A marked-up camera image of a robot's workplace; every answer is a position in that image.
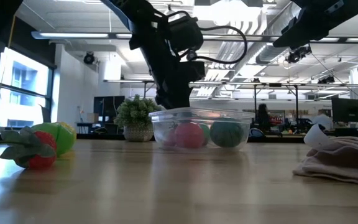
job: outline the security camera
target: security camera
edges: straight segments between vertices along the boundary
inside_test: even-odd
[[[84,63],[87,65],[93,65],[96,64],[97,60],[93,55],[93,52],[87,52],[84,57]]]

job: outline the ceiling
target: ceiling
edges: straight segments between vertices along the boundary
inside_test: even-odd
[[[179,7],[180,9],[192,10],[194,1],[184,0],[181,2],[183,5]],[[263,23],[268,24],[288,3],[289,0],[277,0],[277,6],[266,10],[266,21],[258,17],[258,29],[263,28]],[[162,12],[167,10],[167,6],[155,5],[155,7]],[[105,5],[85,4],[77,0],[24,0],[17,16],[39,31],[44,32],[128,32],[117,16]],[[215,23],[201,20],[198,25],[200,27],[211,27],[215,26]],[[247,28],[244,28],[244,30],[248,34],[257,34],[258,32],[261,34],[264,31],[258,29],[250,31],[251,26]],[[358,16],[332,30],[330,35],[358,36]],[[140,50],[130,50],[128,40],[70,40],[67,44],[86,46],[114,45],[125,61],[122,73],[126,78],[148,77],[149,69]],[[198,51],[198,55],[216,58],[219,56],[221,47],[222,42],[206,41]],[[311,48],[318,60],[328,69],[334,69],[342,82],[349,81],[349,69],[356,65],[354,62],[358,62],[358,45],[312,44]],[[76,54],[81,57],[84,52],[77,52]],[[108,52],[95,52],[95,54],[100,58],[108,57]],[[295,65],[288,65],[283,62],[284,56],[285,54],[277,57],[271,65],[257,73],[247,73],[244,70],[240,72],[238,67],[234,67],[233,70],[237,74],[236,82],[245,82],[254,75],[262,82],[287,82],[288,80],[291,82],[317,82],[317,79],[311,80],[311,77],[326,70],[311,55]]]

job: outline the person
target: person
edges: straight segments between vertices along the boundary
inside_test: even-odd
[[[266,104],[262,103],[259,105],[256,121],[258,122],[259,129],[261,131],[269,131],[270,130],[270,127],[272,125],[270,124],[270,119],[269,119],[269,114],[267,113]]]
[[[318,115],[311,121],[312,124],[319,124],[325,128],[325,131],[334,129],[334,123],[324,110],[318,110]]]

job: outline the clear plastic bowl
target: clear plastic bowl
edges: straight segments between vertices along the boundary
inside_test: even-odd
[[[248,141],[253,113],[207,108],[177,108],[150,113],[154,138],[162,146],[242,148]]]

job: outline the green ball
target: green ball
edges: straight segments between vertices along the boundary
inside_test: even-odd
[[[204,133],[204,143],[203,146],[206,146],[208,144],[209,141],[209,127],[206,124],[200,124],[201,129],[203,130]]]
[[[57,157],[68,152],[74,145],[75,134],[60,123],[37,124],[33,126],[32,129],[34,131],[43,131],[54,136],[57,145]]]
[[[211,126],[211,140],[219,147],[236,147],[240,145],[244,130],[238,120],[219,118]]]

